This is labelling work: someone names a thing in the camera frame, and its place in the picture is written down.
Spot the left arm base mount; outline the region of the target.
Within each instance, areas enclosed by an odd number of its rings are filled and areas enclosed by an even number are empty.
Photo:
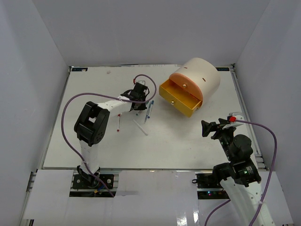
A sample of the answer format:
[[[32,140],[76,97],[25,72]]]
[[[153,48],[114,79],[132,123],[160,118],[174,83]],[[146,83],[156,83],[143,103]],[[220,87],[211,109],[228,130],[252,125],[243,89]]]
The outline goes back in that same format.
[[[72,178],[69,196],[87,198],[112,198],[110,192],[113,195],[116,194],[118,187],[118,175],[105,173],[98,174],[97,176],[104,182],[108,189],[106,189],[105,186],[95,178],[92,178],[92,181],[89,182],[80,174],[76,173]]]

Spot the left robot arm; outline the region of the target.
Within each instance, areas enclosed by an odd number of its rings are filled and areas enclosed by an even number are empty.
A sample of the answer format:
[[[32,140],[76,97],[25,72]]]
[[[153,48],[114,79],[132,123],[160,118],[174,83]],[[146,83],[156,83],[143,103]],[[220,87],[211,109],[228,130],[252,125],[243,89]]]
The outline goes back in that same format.
[[[104,138],[109,118],[119,117],[129,111],[145,110],[148,94],[147,86],[136,83],[133,89],[125,91],[116,100],[98,104],[89,101],[85,104],[75,123],[74,131],[80,143],[80,154],[84,159],[77,171],[88,187],[94,188],[99,184],[98,144]]]

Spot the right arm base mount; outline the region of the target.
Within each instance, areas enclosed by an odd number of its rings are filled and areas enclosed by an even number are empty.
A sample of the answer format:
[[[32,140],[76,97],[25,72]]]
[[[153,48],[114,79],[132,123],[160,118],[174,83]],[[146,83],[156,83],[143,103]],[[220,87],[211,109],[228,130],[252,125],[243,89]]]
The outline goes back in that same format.
[[[199,200],[227,200],[228,194],[213,176],[212,170],[195,171],[192,184],[197,187]]]

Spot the yellow drawer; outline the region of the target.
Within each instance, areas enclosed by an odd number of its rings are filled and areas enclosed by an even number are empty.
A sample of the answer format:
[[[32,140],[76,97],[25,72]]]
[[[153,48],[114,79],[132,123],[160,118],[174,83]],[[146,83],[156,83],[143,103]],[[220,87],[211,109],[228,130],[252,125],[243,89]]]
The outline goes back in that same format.
[[[167,80],[160,85],[159,95],[189,118],[202,105],[201,100],[197,99],[171,80]]]

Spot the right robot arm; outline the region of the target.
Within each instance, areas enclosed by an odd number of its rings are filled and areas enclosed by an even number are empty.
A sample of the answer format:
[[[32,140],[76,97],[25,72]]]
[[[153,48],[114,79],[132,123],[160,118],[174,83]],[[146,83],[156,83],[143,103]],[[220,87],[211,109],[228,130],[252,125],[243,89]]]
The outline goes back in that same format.
[[[243,134],[234,135],[236,128],[247,123],[241,115],[230,115],[219,122],[202,121],[202,136],[210,133],[218,140],[228,162],[214,166],[211,178],[216,187],[223,188],[244,226],[273,226],[274,220],[264,199],[271,174],[264,188],[261,176],[251,159],[252,141]]]

